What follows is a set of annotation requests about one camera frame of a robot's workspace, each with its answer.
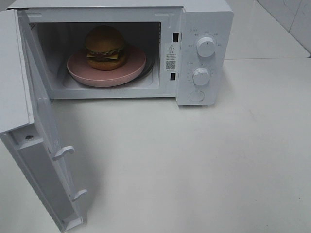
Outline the white round door button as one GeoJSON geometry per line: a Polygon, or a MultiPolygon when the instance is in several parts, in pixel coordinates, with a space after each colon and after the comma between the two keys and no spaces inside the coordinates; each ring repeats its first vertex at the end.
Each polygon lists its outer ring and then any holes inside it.
{"type": "Polygon", "coordinates": [[[193,102],[202,102],[205,98],[205,94],[201,90],[195,90],[190,93],[190,100],[193,102]]]}

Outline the toy burger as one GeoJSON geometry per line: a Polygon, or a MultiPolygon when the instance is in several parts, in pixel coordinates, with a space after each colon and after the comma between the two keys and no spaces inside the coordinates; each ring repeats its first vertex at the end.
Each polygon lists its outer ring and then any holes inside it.
{"type": "Polygon", "coordinates": [[[122,34],[111,26],[93,28],[85,37],[86,60],[90,67],[110,71],[126,62],[126,42],[122,34]]]}

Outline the pink round plate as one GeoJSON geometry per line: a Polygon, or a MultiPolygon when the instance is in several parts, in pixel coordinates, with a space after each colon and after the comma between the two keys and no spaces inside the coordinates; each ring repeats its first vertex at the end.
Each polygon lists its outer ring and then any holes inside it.
{"type": "Polygon", "coordinates": [[[81,50],[73,54],[67,61],[70,75],[78,82],[92,87],[113,87],[128,83],[135,79],[144,69],[146,55],[136,46],[126,49],[125,64],[115,70],[102,71],[89,66],[86,52],[81,50]]]}

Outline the white microwave door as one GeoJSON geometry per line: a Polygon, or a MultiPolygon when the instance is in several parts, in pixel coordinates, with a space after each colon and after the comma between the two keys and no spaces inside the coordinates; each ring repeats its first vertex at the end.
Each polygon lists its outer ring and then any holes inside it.
{"type": "Polygon", "coordinates": [[[46,61],[24,10],[0,14],[0,138],[58,229],[83,223],[67,164],[73,146],[62,146],[43,80],[46,61]]]}

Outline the glass microwave turntable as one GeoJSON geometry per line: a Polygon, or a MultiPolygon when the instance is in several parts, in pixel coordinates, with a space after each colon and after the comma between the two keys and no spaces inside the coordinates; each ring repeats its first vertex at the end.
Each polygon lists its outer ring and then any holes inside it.
{"type": "Polygon", "coordinates": [[[145,67],[144,67],[143,71],[136,77],[136,79],[140,79],[140,78],[143,78],[143,77],[149,75],[149,73],[153,69],[154,63],[155,63],[154,57],[147,56],[146,57],[145,67]]]}

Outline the white warning label sticker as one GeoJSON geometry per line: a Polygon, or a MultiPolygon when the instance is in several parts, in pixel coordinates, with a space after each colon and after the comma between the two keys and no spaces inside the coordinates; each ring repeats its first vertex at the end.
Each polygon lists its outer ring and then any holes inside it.
{"type": "Polygon", "coordinates": [[[176,71],[177,65],[177,50],[175,45],[166,43],[165,44],[165,69],[167,71],[176,71]]]}

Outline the white lower microwave knob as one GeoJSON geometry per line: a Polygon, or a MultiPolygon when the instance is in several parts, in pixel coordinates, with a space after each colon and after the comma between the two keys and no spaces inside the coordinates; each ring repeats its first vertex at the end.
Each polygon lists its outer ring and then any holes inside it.
{"type": "Polygon", "coordinates": [[[206,68],[198,68],[192,74],[192,79],[195,85],[204,86],[210,81],[210,71],[206,68]]]}

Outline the white microwave knob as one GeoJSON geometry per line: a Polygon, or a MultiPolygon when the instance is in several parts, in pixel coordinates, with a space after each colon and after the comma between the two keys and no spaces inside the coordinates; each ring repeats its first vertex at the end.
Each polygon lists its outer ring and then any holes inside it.
{"type": "Polygon", "coordinates": [[[211,35],[204,35],[196,41],[195,46],[199,56],[208,58],[215,53],[216,41],[211,35]]]}
{"type": "Polygon", "coordinates": [[[210,81],[210,71],[206,68],[198,68],[192,74],[192,79],[195,85],[204,86],[210,81]]]}

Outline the white microwave oven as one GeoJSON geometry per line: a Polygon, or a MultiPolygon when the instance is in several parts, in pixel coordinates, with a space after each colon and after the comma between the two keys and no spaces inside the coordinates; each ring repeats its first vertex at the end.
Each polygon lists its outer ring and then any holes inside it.
{"type": "Polygon", "coordinates": [[[17,0],[51,99],[216,101],[234,13],[224,0],[17,0]]]}

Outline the white upper microwave knob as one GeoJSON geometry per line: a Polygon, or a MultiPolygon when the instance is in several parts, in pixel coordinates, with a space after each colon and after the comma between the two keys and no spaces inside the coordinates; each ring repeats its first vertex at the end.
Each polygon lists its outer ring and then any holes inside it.
{"type": "Polygon", "coordinates": [[[215,53],[216,41],[211,35],[204,35],[196,41],[195,46],[199,56],[208,58],[215,53]]]}

